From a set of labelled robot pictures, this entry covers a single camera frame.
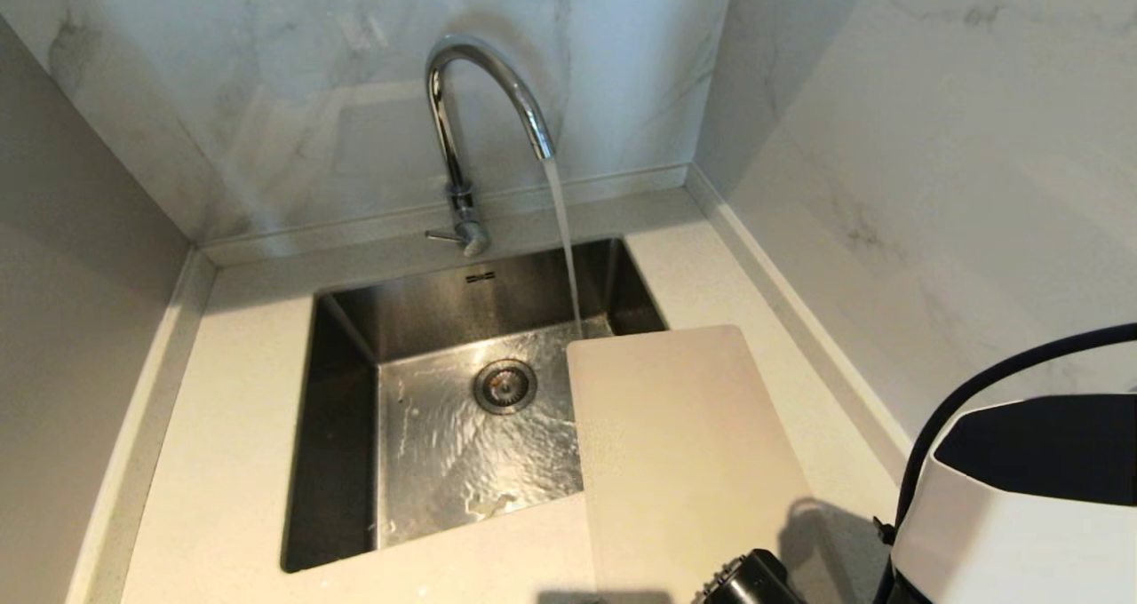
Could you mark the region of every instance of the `sink basin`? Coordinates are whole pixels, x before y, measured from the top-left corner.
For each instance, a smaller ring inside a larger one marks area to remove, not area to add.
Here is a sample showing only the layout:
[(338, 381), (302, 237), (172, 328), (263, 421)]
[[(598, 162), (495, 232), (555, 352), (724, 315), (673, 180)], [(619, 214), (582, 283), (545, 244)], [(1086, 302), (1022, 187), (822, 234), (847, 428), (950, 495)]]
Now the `sink basin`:
[[(573, 263), (584, 338), (665, 329), (623, 241)], [(562, 249), (318, 296), (283, 569), (580, 491), (580, 338)]]

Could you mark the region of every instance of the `chrome faucet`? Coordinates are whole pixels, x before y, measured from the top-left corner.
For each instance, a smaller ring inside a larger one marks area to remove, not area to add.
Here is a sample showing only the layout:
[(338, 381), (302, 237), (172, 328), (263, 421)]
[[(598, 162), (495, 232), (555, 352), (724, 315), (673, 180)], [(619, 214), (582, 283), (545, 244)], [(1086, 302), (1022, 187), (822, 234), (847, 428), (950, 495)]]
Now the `chrome faucet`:
[(442, 146), (446, 171), (450, 174), (446, 195), (454, 213), (454, 233), (428, 231), (426, 237), (458, 242), (466, 257), (471, 257), (489, 247), (490, 237), (474, 208), (473, 187), (462, 174), (462, 164), (458, 162), (454, 133), (450, 130), (450, 118), (446, 115), (446, 104), (442, 100), (442, 94), (446, 93), (442, 71), (455, 60), (475, 63), (497, 81), (517, 109), (538, 160), (553, 158), (554, 150), (553, 138), (549, 135), (548, 126), (545, 125), (545, 117), (541, 116), (541, 108), (537, 106), (537, 99), (500, 53), (487, 42), (470, 34), (447, 34), (434, 45), (430, 61), (426, 63), (426, 93), (430, 97), (431, 111), (434, 114), (434, 129), (438, 130), (438, 141)]

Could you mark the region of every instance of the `drain strainer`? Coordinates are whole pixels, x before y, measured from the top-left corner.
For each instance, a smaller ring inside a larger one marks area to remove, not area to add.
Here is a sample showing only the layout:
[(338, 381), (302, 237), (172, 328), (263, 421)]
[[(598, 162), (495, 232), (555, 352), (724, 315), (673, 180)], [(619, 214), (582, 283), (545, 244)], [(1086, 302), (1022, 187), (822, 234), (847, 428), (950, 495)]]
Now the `drain strainer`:
[(537, 396), (537, 375), (520, 359), (499, 359), (474, 378), (478, 406), (495, 415), (517, 413)]

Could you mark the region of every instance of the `white quartz countertop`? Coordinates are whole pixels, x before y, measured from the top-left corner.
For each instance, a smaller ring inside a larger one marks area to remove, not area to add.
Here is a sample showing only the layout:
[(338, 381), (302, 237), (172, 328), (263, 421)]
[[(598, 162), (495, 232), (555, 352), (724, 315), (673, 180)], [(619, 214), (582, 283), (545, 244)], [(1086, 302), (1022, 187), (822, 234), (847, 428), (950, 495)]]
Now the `white quartz countertop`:
[[(864, 570), (857, 545), (872, 515), (891, 514), (895, 485), (690, 196), (680, 189), (581, 205), (570, 209), (570, 224), (578, 241), (624, 237), (672, 329), (741, 329), (814, 495), (795, 508), (815, 518), (789, 512), (787, 527), (820, 522), (833, 539), (775, 552), (795, 556), (799, 586), (815, 601), (871, 593), (879, 573)], [(495, 245), (485, 259), (558, 240), (548, 212), (488, 226)], [(218, 274), (163, 442), (125, 603), (589, 601), (587, 490), (308, 571), (281, 571), (314, 293), (458, 264), (451, 245), (416, 233)]]

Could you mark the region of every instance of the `water stream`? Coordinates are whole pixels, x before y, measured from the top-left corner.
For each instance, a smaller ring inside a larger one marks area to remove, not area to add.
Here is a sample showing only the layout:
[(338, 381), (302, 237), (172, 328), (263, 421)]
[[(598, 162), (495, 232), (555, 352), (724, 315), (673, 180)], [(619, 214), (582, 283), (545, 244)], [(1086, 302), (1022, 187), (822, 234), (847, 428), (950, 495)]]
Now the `water stream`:
[(584, 324), (580, 321), (580, 295), (576, 292), (576, 267), (572, 262), (572, 235), (568, 234), (568, 214), (565, 212), (565, 197), (561, 191), (561, 174), (557, 162), (549, 158), (541, 162), (545, 166), (545, 177), (553, 190), (553, 207), (557, 210), (557, 226), (561, 229), (561, 245), (565, 249), (565, 263), (568, 265), (568, 289), (572, 291), (572, 312), (576, 317), (576, 334), (584, 339)]

